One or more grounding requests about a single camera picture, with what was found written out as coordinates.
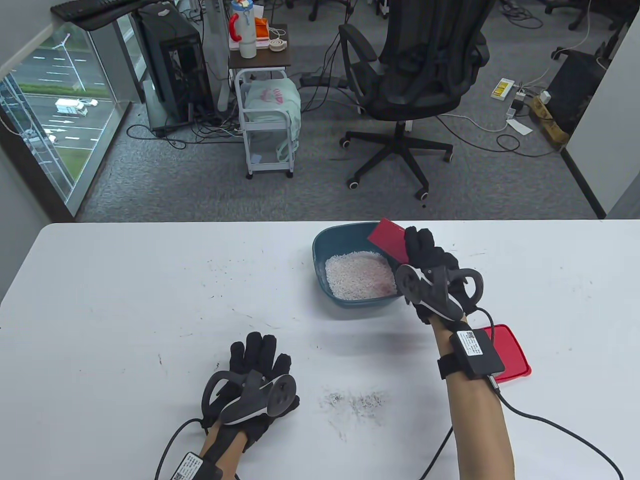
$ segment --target teal bowl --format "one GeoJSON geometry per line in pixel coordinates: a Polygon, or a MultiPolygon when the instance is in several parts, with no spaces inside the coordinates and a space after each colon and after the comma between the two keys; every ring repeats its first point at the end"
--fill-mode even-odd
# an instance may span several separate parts
{"type": "Polygon", "coordinates": [[[396,291],[395,295],[386,297],[367,298],[366,300],[342,300],[331,292],[331,287],[326,279],[326,269],[324,267],[326,261],[334,255],[346,255],[347,253],[353,252],[380,253],[387,259],[394,274],[396,273],[400,263],[367,239],[369,235],[371,235],[371,232],[378,226],[378,223],[377,221],[367,221],[329,227],[320,232],[314,239],[314,266],[316,267],[316,275],[320,288],[326,293],[327,297],[342,308],[382,307],[402,296],[400,292],[396,291]]]}

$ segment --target hand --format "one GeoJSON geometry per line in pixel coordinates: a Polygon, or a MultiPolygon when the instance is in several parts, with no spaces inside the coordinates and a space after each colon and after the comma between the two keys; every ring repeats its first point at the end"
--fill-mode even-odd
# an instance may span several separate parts
{"type": "MultiPolygon", "coordinates": [[[[246,347],[242,342],[235,342],[231,345],[231,359],[229,360],[229,370],[234,373],[247,374],[251,370],[260,372],[268,381],[273,380],[280,375],[289,373],[291,368],[291,357],[281,353],[278,358],[273,361],[276,354],[276,337],[273,335],[265,335],[264,338],[259,332],[251,332],[246,337],[246,347]]],[[[205,421],[208,425],[218,419],[220,411],[231,400],[235,400],[242,392],[241,387],[228,382],[218,392],[217,398],[209,406],[209,411],[205,415],[205,421]]],[[[283,417],[291,410],[300,405],[300,398],[296,395],[291,406],[280,415],[283,417]]],[[[222,426],[221,429],[234,429],[236,431],[244,431],[248,438],[245,450],[256,442],[267,431],[267,428],[273,423],[275,418],[269,417],[263,413],[259,417],[254,417],[240,424],[233,426],[222,426]]]]}
{"type": "MultiPolygon", "coordinates": [[[[415,227],[409,227],[404,231],[404,243],[410,264],[422,270],[423,274],[426,269],[441,265],[444,265],[449,270],[458,270],[460,268],[456,257],[449,252],[445,252],[441,247],[435,246],[433,235],[428,228],[423,228],[418,232],[415,227]]],[[[449,294],[458,301],[466,315],[476,311],[476,306],[467,295],[462,280],[458,279],[451,283],[449,294]]],[[[418,313],[418,318],[423,323],[429,324],[430,319],[436,317],[436,314],[424,305],[415,305],[415,309],[418,313]]]]}

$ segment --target white rice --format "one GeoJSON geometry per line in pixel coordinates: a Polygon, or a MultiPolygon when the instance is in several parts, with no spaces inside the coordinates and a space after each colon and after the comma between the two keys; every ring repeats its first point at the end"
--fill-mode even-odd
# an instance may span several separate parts
{"type": "Polygon", "coordinates": [[[396,294],[394,274],[387,259],[379,253],[334,255],[326,261],[325,268],[331,292],[342,300],[364,300],[396,294]]]}

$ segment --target forearm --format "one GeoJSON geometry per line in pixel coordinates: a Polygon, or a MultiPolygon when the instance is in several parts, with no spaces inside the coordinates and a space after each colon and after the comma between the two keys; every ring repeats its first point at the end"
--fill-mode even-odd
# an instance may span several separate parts
{"type": "MultiPolygon", "coordinates": [[[[451,332],[437,320],[433,328],[440,355],[451,353],[451,332]]],[[[513,480],[513,453],[498,397],[486,380],[469,380],[463,372],[446,382],[460,479],[513,480]]]]}
{"type": "MultiPolygon", "coordinates": [[[[218,437],[219,428],[220,425],[216,422],[214,426],[209,430],[207,439],[205,440],[202,451],[200,452],[200,457],[204,457],[204,454],[215,443],[216,438],[218,437]]],[[[241,431],[236,435],[229,448],[216,462],[216,466],[223,472],[222,480],[233,480],[246,443],[246,434],[241,431]]]]}

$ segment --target chair backrest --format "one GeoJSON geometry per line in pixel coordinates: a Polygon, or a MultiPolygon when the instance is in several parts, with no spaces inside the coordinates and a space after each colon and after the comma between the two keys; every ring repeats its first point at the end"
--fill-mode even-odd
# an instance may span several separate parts
{"type": "Polygon", "coordinates": [[[476,40],[494,3],[390,0],[387,41],[380,54],[390,77],[385,96],[403,104],[425,93],[461,97],[474,81],[476,40]]]}

